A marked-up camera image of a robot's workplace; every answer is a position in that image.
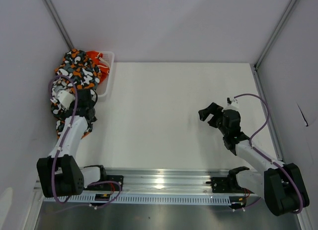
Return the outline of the camouflage orange black shorts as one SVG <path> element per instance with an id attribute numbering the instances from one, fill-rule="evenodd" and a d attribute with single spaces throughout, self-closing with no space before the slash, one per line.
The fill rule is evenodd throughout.
<path id="1" fill-rule="evenodd" d="M 58 92 L 65 90 L 73 95 L 78 89 L 94 89 L 100 83 L 100 70 L 88 57 L 85 51 L 72 49 L 65 53 L 62 64 L 55 69 L 56 80 L 50 85 L 50 90 Z M 93 123 L 87 123 L 83 138 L 92 132 Z"/>

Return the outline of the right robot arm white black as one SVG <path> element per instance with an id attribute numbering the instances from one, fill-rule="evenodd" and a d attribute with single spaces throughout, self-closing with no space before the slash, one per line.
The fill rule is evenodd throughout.
<path id="1" fill-rule="evenodd" d="M 251 191 L 265 201 L 275 216 L 298 214 L 310 204 L 298 166 L 286 164 L 260 150 L 241 130 L 241 116 L 233 101 L 225 108 L 213 102 L 199 110 L 198 115 L 201 121 L 211 117 L 207 123 L 222 133 L 225 148 L 253 168 L 243 166 L 229 171 L 227 187 L 231 191 Z"/>

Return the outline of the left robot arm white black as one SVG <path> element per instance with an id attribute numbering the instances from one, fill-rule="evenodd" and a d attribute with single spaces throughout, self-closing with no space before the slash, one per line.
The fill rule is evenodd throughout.
<path id="1" fill-rule="evenodd" d="M 52 92 L 53 104 L 61 106 L 64 127 L 48 157 L 37 161 L 37 171 L 46 198 L 80 195 L 89 185 L 103 190 L 108 184 L 102 165 L 80 168 L 75 160 L 80 141 L 88 126 L 95 122 L 94 106 L 98 95 L 93 89 L 80 89 L 76 94 L 66 90 Z"/>

